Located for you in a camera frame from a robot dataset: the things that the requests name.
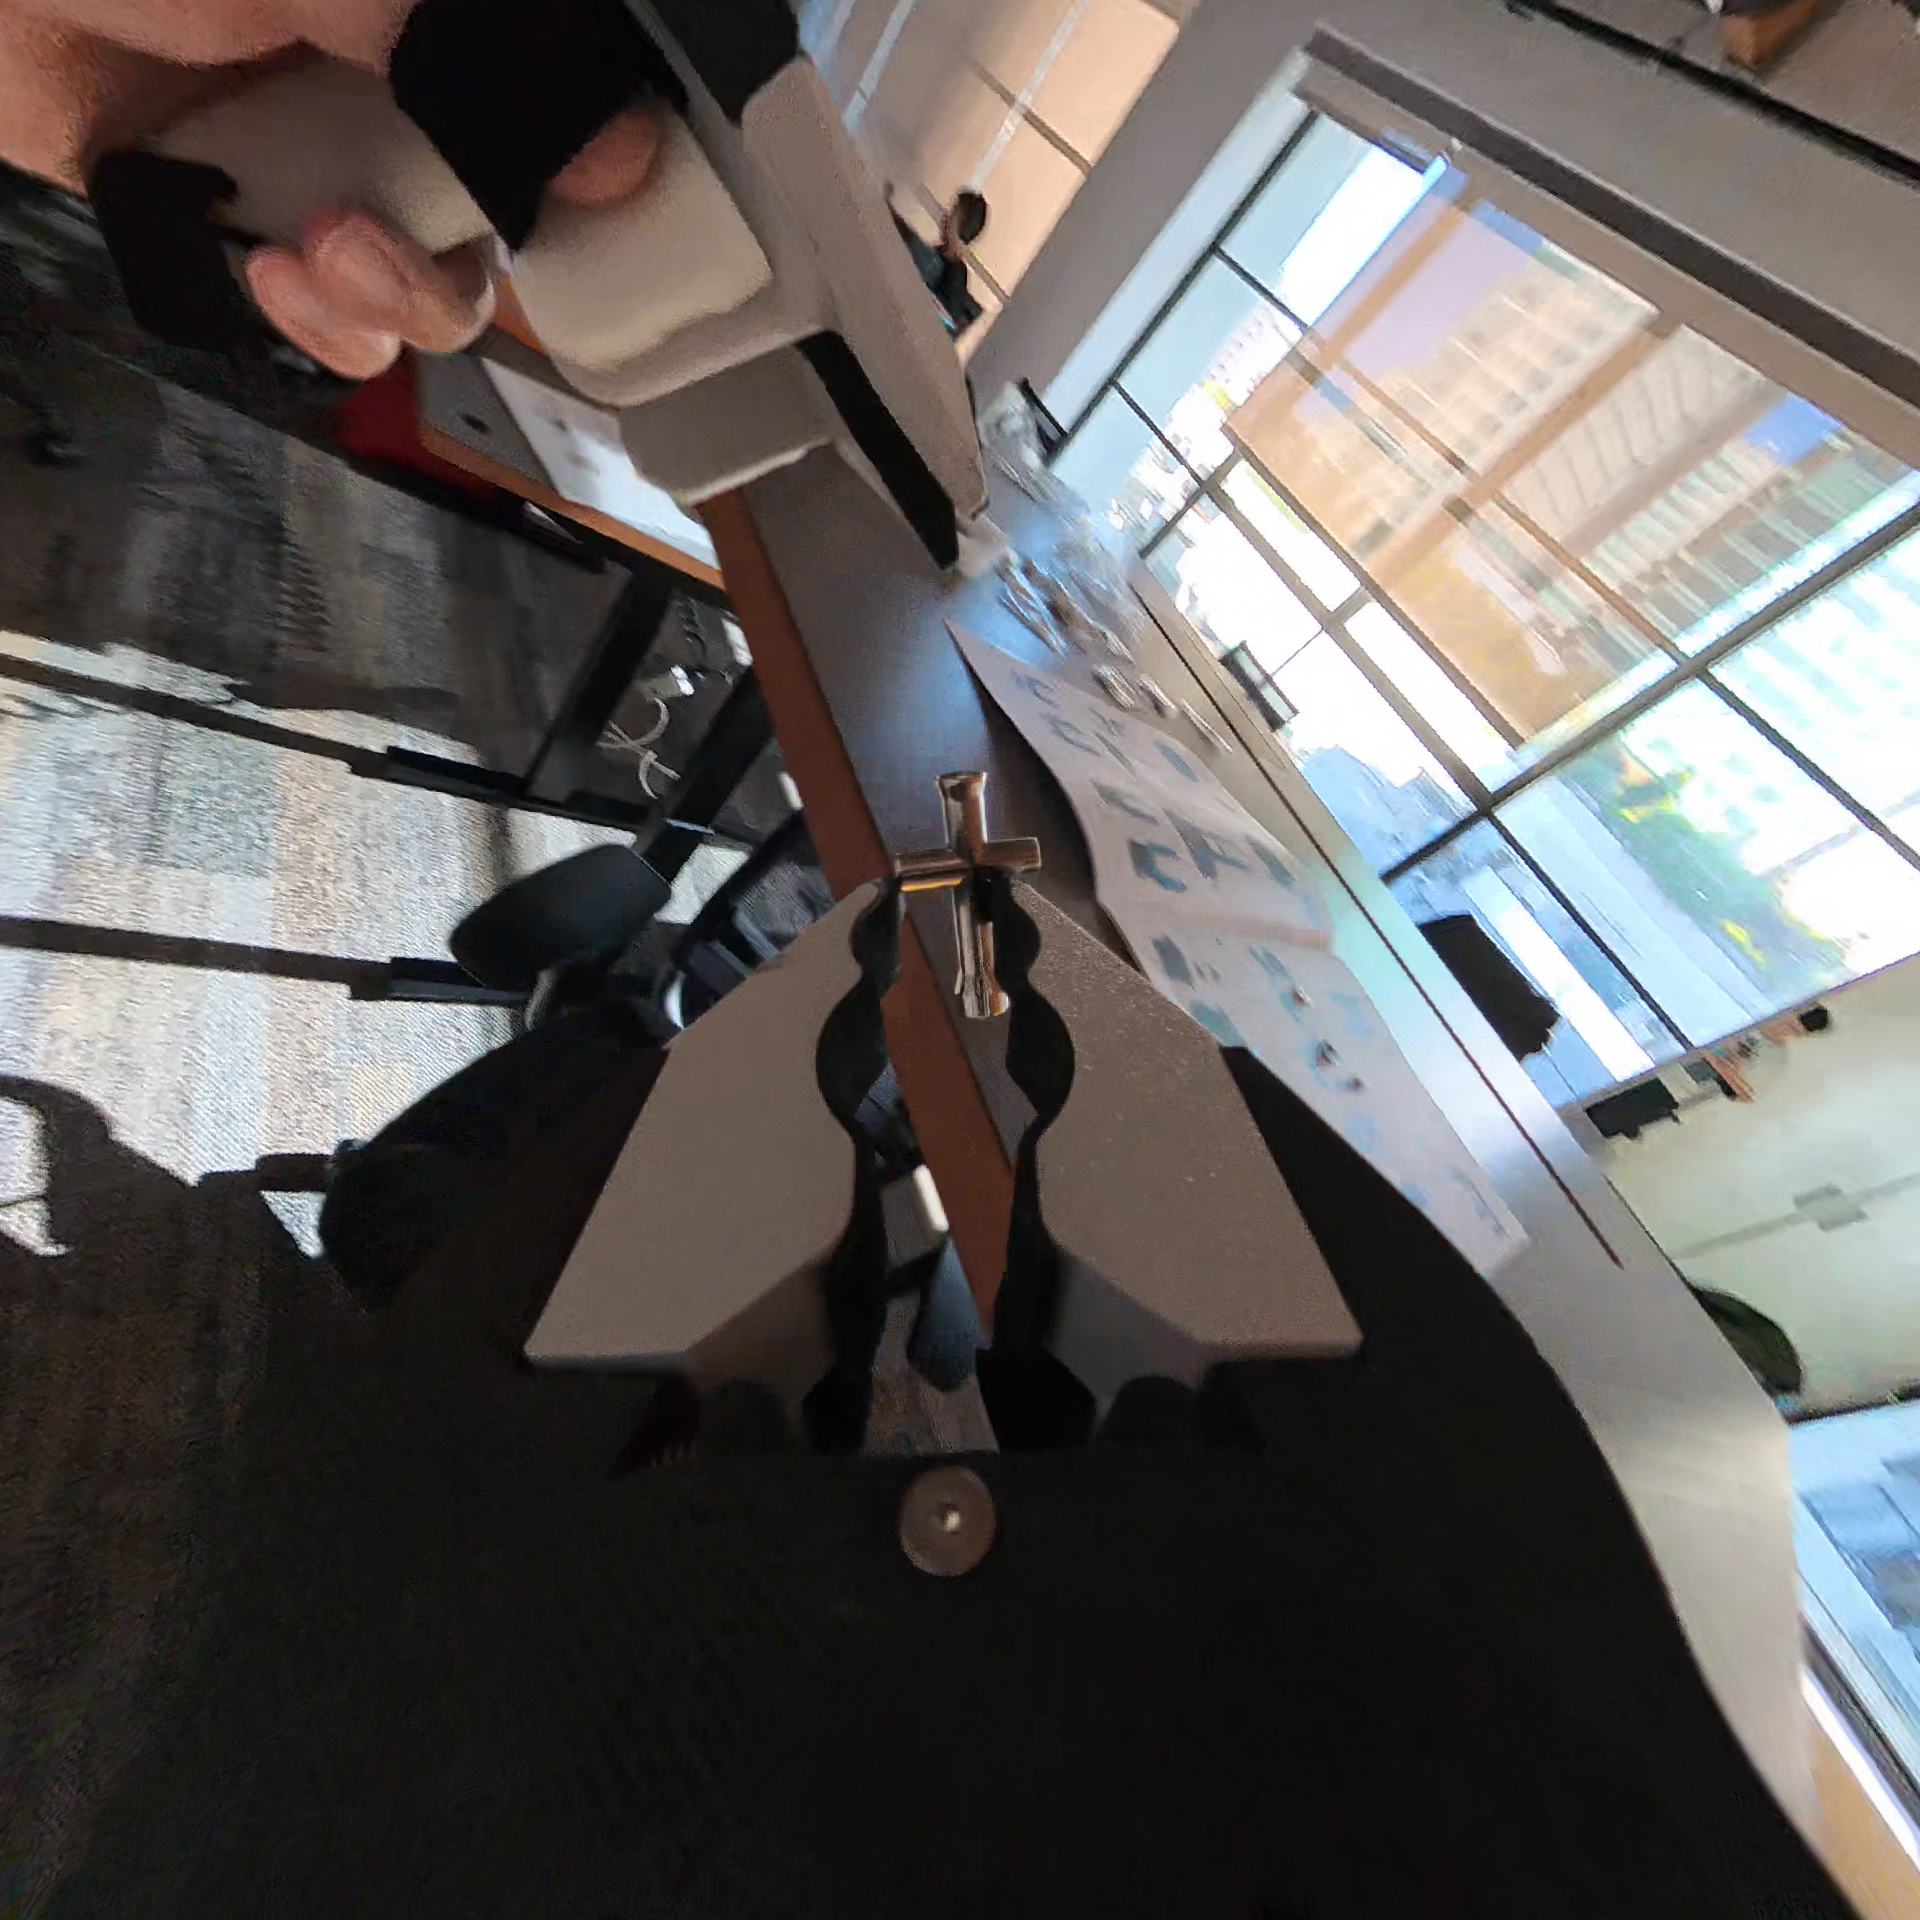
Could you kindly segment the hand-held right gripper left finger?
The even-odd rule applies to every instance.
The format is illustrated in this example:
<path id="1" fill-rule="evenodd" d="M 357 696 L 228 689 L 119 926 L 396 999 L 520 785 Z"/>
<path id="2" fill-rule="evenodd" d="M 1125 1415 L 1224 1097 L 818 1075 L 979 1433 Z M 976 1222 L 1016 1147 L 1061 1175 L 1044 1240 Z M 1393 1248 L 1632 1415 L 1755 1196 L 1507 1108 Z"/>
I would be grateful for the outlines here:
<path id="1" fill-rule="evenodd" d="M 884 1216 L 859 1111 L 896 982 L 900 888 L 869 881 L 662 1053 L 532 1368 L 806 1399 L 872 1351 Z"/>

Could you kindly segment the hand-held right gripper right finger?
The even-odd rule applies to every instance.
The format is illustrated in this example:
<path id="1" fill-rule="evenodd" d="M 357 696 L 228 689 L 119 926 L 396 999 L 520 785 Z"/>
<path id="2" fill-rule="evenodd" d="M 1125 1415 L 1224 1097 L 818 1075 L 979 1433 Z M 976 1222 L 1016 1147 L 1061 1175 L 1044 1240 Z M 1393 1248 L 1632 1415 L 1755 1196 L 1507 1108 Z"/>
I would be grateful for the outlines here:
<path id="1" fill-rule="evenodd" d="M 1361 1350 L 1224 1049 L 1029 883 L 992 883 L 1029 1103 L 992 1355 L 1086 1388 Z"/>

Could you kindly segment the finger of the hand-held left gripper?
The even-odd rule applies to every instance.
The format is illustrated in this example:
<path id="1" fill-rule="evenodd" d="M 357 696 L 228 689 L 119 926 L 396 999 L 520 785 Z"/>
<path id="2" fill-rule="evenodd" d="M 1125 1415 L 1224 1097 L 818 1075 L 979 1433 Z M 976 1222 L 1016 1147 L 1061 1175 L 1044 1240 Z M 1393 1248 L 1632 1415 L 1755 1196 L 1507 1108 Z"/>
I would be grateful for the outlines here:
<path id="1" fill-rule="evenodd" d="M 968 383 L 821 76 L 678 76 L 691 181 L 646 213 L 646 340 L 617 362 L 631 465 L 695 509 L 831 451 L 953 567 L 987 509 Z"/>

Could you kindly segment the cross-shaped metal wrench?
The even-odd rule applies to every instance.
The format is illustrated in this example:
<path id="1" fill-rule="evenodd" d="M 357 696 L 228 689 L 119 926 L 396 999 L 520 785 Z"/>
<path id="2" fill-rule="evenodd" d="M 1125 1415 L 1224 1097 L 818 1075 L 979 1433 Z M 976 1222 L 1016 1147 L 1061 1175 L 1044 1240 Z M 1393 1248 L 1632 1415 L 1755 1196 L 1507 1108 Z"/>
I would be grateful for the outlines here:
<path id="1" fill-rule="evenodd" d="M 937 790 L 943 811 L 943 845 L 900 855 L 890 881 L 904 898 L 947 898 L 958 1011 L 968 1022 L 995 1022 L 1010 1011 L 1010 994 L 995 978 L 995 930 L 984 888 L 987 881 L 1021 881 L 1040 872 L 1040 840 L 995 837 L 987 827 L 984 773 L 941 773 Z"/>

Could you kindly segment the person's left hand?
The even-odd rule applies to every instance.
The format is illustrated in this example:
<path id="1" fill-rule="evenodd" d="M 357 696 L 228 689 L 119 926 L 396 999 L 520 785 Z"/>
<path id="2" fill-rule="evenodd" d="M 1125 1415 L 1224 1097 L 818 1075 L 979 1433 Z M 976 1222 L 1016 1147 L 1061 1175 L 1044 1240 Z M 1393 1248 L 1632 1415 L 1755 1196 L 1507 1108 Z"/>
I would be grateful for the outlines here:
<path id="1" fill-rule="evenodd" d="M 363 383 L 494 324 L 487 249 L 432 253 L 369 206 L 291 244 L 217 239 L 230 187 L 151 143 L 313 59 L 396 83 L 516 249 L 537 206 L 610 208 L 654 181 L 683 86 L 628 3 L 4 3 L 4 159 L 93 201 L 134 324 L 236 354 L 260 324 Z"/>

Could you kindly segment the black office chair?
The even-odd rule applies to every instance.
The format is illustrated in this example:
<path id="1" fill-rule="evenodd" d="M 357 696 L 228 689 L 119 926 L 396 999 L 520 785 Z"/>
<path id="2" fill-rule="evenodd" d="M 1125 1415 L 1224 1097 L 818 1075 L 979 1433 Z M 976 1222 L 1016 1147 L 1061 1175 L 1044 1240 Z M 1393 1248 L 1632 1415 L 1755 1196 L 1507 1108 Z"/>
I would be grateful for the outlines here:
<path id="1" fill-rule="evenodd" d="M 479 985 L 529 988 L 524 1028 L 425 1092 L 373 1141 L 342 1141 L 321 1181 L 321 1245 L 363 1308 L 400 1285 L 503 1196 L 511 1169 L 562 1153 L 599 1097 L 773 965 L 829 913 L 810 827 L 790 811 L 708 898 L 670 918 L 665 855 L 594 846 L 473 909 L 448 938 Z"/>

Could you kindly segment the pile of small metal parts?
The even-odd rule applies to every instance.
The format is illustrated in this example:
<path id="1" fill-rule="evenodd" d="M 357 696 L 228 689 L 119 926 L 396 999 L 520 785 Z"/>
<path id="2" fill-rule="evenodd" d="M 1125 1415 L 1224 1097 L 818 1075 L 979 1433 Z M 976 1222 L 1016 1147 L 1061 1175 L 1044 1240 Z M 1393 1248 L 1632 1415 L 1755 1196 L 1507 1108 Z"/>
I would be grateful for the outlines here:
<path id="1" fill-rule="evenodd" d="M 979 461 L 998 529 L 998 598 L 1032 638 L 1114 712 L 1146 720 L 1211 759 L 1286 748 L 1287 711 L 1208 654 L 1167 590 L 1144 590 L 1125 539 L 1060 471 L 1061 424 L 1016 379 L 979 404 Z"/>

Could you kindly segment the printed instruction sheet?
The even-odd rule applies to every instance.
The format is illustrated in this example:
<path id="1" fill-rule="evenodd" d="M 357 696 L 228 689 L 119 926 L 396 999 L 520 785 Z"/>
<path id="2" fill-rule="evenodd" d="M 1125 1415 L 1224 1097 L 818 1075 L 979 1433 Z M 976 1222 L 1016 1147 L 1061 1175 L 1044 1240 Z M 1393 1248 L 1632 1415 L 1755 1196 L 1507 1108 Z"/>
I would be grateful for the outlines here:
<path id="1" fill-rule="evenodd" d="M 1192 748 L 966 628 L 947 635 L 1067 790 L 1094 904 L 1146 982 L 1253 1053 L 1492 1278 L 1525 1235 L 1338 957 L 1307 869 Z"/>

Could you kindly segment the large glass window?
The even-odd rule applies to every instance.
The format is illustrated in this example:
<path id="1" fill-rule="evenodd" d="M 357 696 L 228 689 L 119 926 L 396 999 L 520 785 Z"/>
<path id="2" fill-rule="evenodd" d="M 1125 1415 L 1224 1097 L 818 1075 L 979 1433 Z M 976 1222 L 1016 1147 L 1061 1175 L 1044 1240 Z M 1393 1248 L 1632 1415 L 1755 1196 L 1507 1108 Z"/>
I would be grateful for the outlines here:
<path id="1" fill-rule="evenodd" d="M 1562 1075 L 1916 957 L 1916 404 L 1466 150 L 1281 101 L 1051 413 L 1411 918 Z"/>

